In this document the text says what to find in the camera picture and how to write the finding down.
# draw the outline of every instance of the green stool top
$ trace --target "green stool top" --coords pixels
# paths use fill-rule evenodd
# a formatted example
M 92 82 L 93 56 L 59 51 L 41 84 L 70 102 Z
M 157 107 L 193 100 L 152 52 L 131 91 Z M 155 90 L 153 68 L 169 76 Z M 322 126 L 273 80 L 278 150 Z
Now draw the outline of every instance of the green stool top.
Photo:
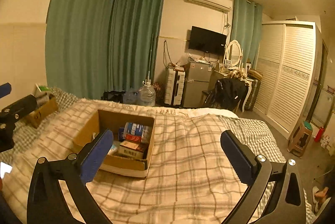
M 313 131 L 312 126 L 310 125 L 309 122 L 304 121 L 304 126 L 305 126 L 305 128 L 307 128 L 308 130 Z

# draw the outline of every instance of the mirror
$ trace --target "mirror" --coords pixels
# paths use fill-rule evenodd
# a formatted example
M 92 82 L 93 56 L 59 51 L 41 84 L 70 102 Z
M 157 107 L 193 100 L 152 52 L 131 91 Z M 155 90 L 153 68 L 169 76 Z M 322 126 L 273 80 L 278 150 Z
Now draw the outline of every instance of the mirror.
M 237 66 L 240 62 L 241 55 L 241 46 L 238 41 L 234 39 L 226 48 L 225 59 L 230 60 L 232 62 L 232 66 Z

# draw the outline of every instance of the air conditioner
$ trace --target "air conditioner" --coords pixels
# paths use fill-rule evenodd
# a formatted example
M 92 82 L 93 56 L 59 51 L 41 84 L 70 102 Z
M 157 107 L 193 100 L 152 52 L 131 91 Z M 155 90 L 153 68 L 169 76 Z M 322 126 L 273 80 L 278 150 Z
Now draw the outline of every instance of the air conditioner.
M 228 12 L 232 9 L 231 0 L 188 0 L 191 3 L 203 5 L 215 10 Z

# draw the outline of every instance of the plaid blanket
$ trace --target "plaid blanket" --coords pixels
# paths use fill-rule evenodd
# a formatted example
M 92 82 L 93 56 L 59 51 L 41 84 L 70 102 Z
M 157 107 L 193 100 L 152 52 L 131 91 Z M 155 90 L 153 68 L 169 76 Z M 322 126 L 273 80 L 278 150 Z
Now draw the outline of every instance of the plaid blanket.
M 51 92 L 56 97 L 58 111 L 48 115 L 45 119 L 43 119 L 37 129 L 35 129 L 25 119 L 21 119 L 20 121 L 16 122 L 16 127 L 13 132 L 15 146 L 13 149 L 0 153 L 0 162 L 12 165 L 14 157 L 18 153 L 24 152 L 30 148 L 33 142 L 41 135 L 41 133 L 49 125 L 49 122 L 54 119 L 57 114 L 67 109 L 69 106 L 79 100 L 76 96 L 64 92 L 59 88 L 51 88 Z
M 156 119 L 155 144 L 145 180 L 100 170 L 87 184 L 113 223 L 221 223 L 246 190 L 221 149 L 224 130 L 234 132 L 256 155 L 285 162 L 262 121 L 218 115 L 177 116 L 170 111 L 158 113 L 154 109 L 83 99 L 51 120 L 34 146 L 16 157 L 12 172 L 4 178 L 4 198 L 23 223 L 37 159 L 64 159 L 72 152 L 73 137 L 97 109 Z M 83 221 L 65 182 L 60 184 L 73 216 Z M 269 183 L 252 221 L 261 215 L 272 187 Z M 306 209 L 306 223 L 312 223 L 314 216 L 307 199 Z

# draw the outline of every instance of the curved white table leg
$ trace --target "curved white table leg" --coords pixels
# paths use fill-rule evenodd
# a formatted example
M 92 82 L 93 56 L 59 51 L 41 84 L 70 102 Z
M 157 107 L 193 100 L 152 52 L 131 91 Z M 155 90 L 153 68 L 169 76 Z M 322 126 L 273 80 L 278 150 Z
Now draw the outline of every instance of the curved white table leg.
M 243 105 L 242 105 L 242 112 L 244 112 L 244 106 L 246 105 L 247 99 L 249 98 L 249 95 L 251 94 L 251 83 L 252 83 L 252 81 L 248 81 L 248 83 L 249 83 L 249 89 L 248 89 L 246 99 L 244 99 L 244 102 L 243 102 Z

